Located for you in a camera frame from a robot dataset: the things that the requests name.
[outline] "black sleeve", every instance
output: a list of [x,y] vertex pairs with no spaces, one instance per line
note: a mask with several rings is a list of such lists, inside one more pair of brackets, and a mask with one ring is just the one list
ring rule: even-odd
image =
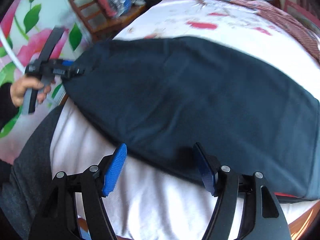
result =
[[19,111],[12,103],[10,96],[11,83],[5,83],[0,87],[0,129],[9,122]]

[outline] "gray pants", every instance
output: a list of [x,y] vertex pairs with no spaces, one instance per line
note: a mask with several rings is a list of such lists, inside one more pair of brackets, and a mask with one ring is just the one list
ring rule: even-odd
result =
[[28,239],[37,208],[52,181],[50,145],[62,108],[55,108],[34,131],[0,192],[0,207],[23,240]]

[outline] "dark blue garment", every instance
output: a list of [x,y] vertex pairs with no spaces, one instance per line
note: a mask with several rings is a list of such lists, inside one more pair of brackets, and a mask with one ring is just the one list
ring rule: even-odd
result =
[[193,37],[99,42],[75,64],[67,94],[132,156],[201,183],[200,142],[275,192],[320,198],[319,102],[273,66]]

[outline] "wooden stool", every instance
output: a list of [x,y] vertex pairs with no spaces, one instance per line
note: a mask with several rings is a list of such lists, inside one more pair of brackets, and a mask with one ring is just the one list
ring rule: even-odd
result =
[[[121,15],[119,18],[113,19],[107,16],[107,14],[105,13],[105,10],[100,6],[97,0],[93,0],[79,7],[76,5],[75,0],[69,0],[69,3],[72,9],[74,10],[74,12],[83,22],[84,26],[90,32],[93,42],[96,42],[98,40],[102,40],[105,38],[113,38],[121,30],[123,30],[130,23],[132,23],[136,18],[138,18],[142,13],[144,13],[146,10],[145,5],[143,6],[132,5],[128,13]],[[97,5],[98,10],[88,16],[84,16],[82,11],[93,5]],[[90,24],[89,21],[94,19],[95,17],[101,17],[101,15],[104,17],[105,22],[102,24],[99,24],[98,26],[92,26],[92,24]]]

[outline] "floral wallpaper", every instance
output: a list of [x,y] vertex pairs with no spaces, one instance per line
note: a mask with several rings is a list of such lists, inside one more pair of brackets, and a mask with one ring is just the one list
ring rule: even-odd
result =
[[[68,0],[15,0],[0,23],[8,44],[24,67],[39,57],[56,25],[63,26],[65,32],[51,58],[75,60],[88,46],[88,41],[79,28]],[[0,42],[0,85],[14,82],[22,75]],[[64,90],[61,82],[57,81],[48,95],[52,98],[51,102],[46,100],[32,116],[21,116],[19,112],[0,131],[0,159],[12,163],[35,128],[56,106],[52,102],[57,103],[60,99],[57,95],[61,94],[59,91]]]

